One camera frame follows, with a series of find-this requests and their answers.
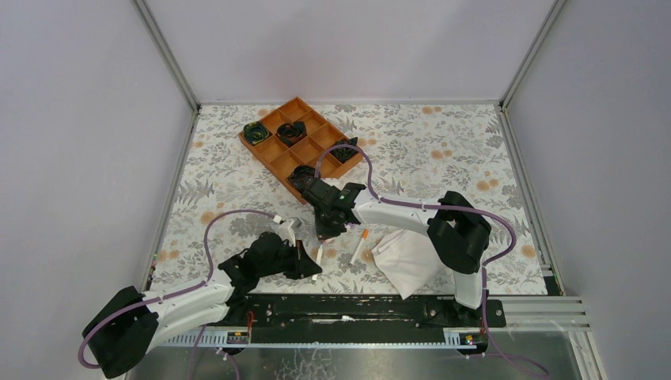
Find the white marker pen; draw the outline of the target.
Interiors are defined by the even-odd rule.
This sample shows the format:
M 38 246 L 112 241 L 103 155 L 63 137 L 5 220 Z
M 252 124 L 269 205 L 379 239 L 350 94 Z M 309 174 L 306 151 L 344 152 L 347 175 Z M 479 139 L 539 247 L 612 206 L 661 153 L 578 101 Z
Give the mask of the white marker pen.
M 323 244 L 320 243 L 320 244 L 318 245 L 317 252 L 316 252 L 316 255 L 315 255 L 315 260 L 314 260 L 315 263 L 316 263 L 319 267 L 320 267 L 320 262 L 321 262 L 322 256 L 323 256 Z M 320 274 L 320 273 L 317 273 L 317 274 L 315 274 L 315 275 L 313 275 L 313 276 L 311 277 L 311 280 L 312 280 L 313 283 L 315 283 L 315 282 L 317 281 L 319 274 Z
M 365 242 L 366 242 L 366 239 L 365 240 L 362 239 L 362 235 L 361 235 L 361 237 L 358 240 L 357 245 L 355 246 L 354 252 L 352 253 L 352 256 L 350 258 L 349 265 L 354 265 L 356 263 L 356 261 L 358 260 L 358 258 L 362 255 L 362 251 L 363 251 Z

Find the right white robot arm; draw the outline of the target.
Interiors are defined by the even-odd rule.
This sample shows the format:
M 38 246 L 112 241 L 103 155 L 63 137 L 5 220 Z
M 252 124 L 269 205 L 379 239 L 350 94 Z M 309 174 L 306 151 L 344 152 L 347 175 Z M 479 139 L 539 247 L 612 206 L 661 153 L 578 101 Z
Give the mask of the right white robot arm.
M 317 236 L 322 240 L 343 234 L 349 225 L 392 227 L 372 253 L 377 268 L 401 298 L 450 270 L 456 301 L 470 309 L 481 306 L 481 261 L 491 225 L 460 193 L 448 191 L 437 202 L 424 203 L 383 196 L 364 184 L 338 188 L 316 178 L 301 196 L 314 208 Z

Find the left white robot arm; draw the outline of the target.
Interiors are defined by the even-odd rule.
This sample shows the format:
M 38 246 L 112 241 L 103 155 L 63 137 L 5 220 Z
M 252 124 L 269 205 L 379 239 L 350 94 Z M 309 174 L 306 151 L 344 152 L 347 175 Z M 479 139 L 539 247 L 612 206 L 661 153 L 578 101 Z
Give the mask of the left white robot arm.
M 247 249 L 220 263 L 210 278 L 162 291 L 141 293 L 133 286 L 118 291 L 84 328 L 78 358 L 82 366 L 116 378 L 181 333 L 243 317 L 246 296 L 263 277 L 282 274 L 300 280 L 321 272 L 301 241 L 262 233 Z

